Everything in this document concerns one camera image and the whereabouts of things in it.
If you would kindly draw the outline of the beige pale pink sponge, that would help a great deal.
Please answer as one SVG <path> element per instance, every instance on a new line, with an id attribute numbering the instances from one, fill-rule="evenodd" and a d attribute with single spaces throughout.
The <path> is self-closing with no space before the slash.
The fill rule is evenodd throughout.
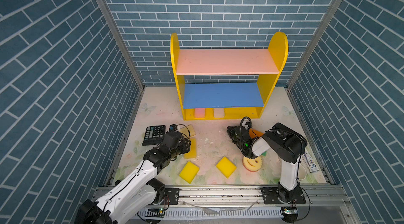
<path id="1" fill-rule="evenodd" d="M 224 118 L 225 117 L 224 108 L 214 108 L 214 117 L 215 118 Z"/>

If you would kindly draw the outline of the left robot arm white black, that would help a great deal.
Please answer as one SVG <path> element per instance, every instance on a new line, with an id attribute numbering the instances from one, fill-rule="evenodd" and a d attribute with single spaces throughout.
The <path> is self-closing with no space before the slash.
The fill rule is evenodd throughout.
<path id="1" fill-rule="evenodd" d="M 124 224 L 142 208 L 164 201 L 165 185 L 156 176 L 179 155 L 191 150 L 191 133 L 175 127 L 143 156 L 140 164 L 105 195 L 84 201 L 77 211 L 76 224 Z"/>

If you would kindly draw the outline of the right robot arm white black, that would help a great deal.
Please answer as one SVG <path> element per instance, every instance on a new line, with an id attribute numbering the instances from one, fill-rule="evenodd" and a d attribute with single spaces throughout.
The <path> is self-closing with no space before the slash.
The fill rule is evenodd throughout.
<path id="1" fill-rule="evenodd" d="M 283 204 L 305 204 L 306 198 L 299 182 L 299 164 L 307 147 L 306 139 L 282 123 L 276 123 L 261 136 L 250 136 L 252 121 L 244 117 L 238 126 L 228 126 L 227 134 L 243 156 L 252 163 L 268 150 L 281 159 L 281 174 L 277 188 L 263 188 L 266 200 Z"/>

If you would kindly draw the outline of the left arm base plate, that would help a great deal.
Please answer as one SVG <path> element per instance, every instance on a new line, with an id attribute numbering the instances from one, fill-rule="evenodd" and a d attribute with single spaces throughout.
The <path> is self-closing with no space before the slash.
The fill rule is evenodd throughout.
<path id="1" fill-rule="evenodd" d="M 152 205 L 171 206 L 178 205 L 179 201 L 179 188 L 166 188 L 164 191 L 159 190 L 156 194 Z"/>

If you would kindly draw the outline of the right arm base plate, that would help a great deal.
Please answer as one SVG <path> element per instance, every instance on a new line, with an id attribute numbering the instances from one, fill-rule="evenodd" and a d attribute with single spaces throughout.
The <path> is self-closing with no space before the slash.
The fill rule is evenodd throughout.
<path id="1" fill-rule="evenodd" d="M 264 204 L 297 204 L 303 205 L 306 203 L 305 194 L 300 186 L 289 191 L 280 184 L 278 187 L 262 187 L 261 193 L 263 195 Z"/>

